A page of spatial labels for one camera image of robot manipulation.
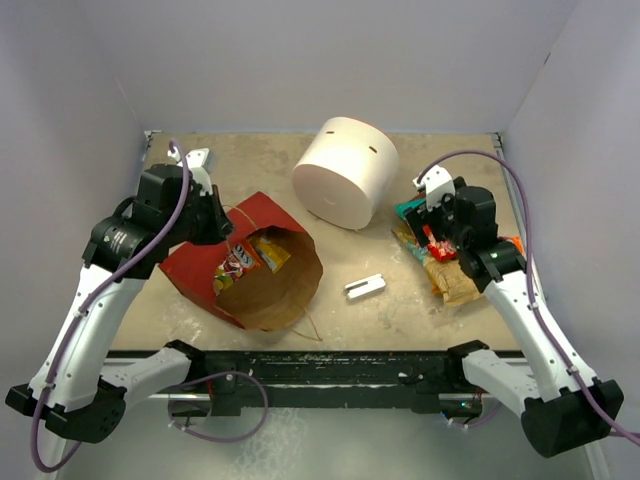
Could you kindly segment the skittles candy packet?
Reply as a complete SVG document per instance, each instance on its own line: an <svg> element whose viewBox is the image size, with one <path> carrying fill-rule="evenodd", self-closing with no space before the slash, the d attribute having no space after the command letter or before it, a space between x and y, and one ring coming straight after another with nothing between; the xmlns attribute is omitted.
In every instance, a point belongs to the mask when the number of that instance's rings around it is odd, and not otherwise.
<svg viewBox="0 0 640 480"><path fill-rule="evenodd" d="M240 278L262 266L262 260L253 246L242 240L233 246L216 268L213 289L216 295L229 289Z"/></svg>

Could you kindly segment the teal white snack packet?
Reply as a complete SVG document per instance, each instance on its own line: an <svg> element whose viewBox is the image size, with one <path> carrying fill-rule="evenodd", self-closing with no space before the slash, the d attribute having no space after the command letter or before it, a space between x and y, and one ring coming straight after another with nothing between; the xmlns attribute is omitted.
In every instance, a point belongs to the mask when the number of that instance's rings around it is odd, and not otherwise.
<svg viewBox="0 0 640 480"><path fill-rule="evenodd" d="M405 212L409 209L414 209L425 203L424 198L415 198L407 202L399 203L395 205L396 215L402 220L406 220Z"/></svg>

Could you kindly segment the tan snack bag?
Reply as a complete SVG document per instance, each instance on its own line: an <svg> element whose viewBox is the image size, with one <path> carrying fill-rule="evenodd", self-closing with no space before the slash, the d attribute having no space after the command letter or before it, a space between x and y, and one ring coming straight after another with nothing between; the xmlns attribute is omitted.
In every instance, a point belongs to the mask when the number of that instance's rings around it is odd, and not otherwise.
<svg viewBox="0 0 640 480"><path fill-rule="evenodd" d="M406 224L394 227L392 233L422 265L432 292L440 295L446 306L460 306L481 297L474 282L463 273L457 258L444 263L436 261L426 246L420 246Z"/></svg>

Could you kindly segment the red paper bag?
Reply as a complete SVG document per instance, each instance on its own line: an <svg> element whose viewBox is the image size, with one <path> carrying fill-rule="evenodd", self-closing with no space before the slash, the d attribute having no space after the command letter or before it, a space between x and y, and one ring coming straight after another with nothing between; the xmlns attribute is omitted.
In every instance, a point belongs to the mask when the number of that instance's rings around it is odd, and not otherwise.
<svg viewBox="0 0 640 480"><path fill-rule="evenodd" d="M201 309L244 329L275 332L293 327L307 313L323 275L310 234L283 208L257 192L231 208L235 230L213 246L185 243L170 254L160 270L177 290ZM269 237L291 258L277 273L262 266L216 295L213 277L229 250L258 235Z"/></svg>

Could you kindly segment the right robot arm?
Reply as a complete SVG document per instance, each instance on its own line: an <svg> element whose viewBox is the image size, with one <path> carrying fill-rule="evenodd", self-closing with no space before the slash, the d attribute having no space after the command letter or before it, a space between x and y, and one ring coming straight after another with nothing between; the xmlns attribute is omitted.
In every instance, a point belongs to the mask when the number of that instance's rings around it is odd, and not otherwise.
<svg viewBox="0 0 640 480"><path fill-rule="evenodd" d="M492 394L520 420L533 449L544 458L607 437L624 400L614 380L589 367L549 312L531 280L520 248L499 235L493 194L477 186L421 190L403 215L422 247L438 241L456 250L462 272L500 313L530 374L499 359L479 340L452 347L446 383L473 385Z"/></svg>

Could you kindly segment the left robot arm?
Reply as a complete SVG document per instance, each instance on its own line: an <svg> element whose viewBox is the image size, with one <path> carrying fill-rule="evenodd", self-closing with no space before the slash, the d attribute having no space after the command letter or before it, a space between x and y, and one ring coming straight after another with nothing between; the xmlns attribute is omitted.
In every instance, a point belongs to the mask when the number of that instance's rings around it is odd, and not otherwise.
<svg viewBox="0 0 640 480"><path fill-rule="evenodd" d="M184 392L201 388L204 355L179 340L125 367L104 362L131 303L170 249L183 242L217 245L232 231L205 168L145 170L137 193L93 227L54 347L29 383L9 390L7 405L63 439L95 444L149 396L175 385Z"/></svg>

